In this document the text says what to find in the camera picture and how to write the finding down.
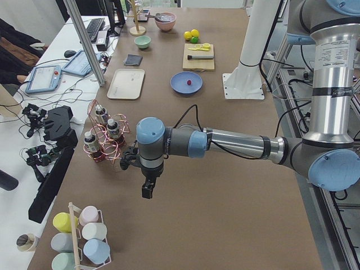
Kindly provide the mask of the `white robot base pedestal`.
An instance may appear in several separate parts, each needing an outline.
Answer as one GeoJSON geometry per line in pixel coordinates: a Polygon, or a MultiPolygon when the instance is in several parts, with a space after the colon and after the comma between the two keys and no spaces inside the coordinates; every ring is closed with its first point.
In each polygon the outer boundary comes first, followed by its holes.
{"type": "Polygon", "coordinates": [[[272,26],[277,22],[281,0],[254,1],[238,66],[223,74],[227,100],[263,100],[260,62],[267,48],[272,26]]]}

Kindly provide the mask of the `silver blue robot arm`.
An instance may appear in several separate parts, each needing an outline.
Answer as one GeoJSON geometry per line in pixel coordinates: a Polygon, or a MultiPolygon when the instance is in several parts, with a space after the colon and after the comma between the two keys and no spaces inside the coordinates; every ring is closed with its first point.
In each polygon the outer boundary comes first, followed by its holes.
{"type": "Polygon", "coordinates": [[[359,155],[348,134],[359,2],[292,1],[287,34],[289,41],[306,37],[316,45],[308,132],[302,138],[268,138],[198,125],[167,127],[158,118],[144,118],[136,126],[136,145],[120,160],[122,170],[131,165],[141,169],[144,198],[152,198],[165,156],[201,158],[209,150],[271,160],[332,192],[359,180],[359,155]]]}

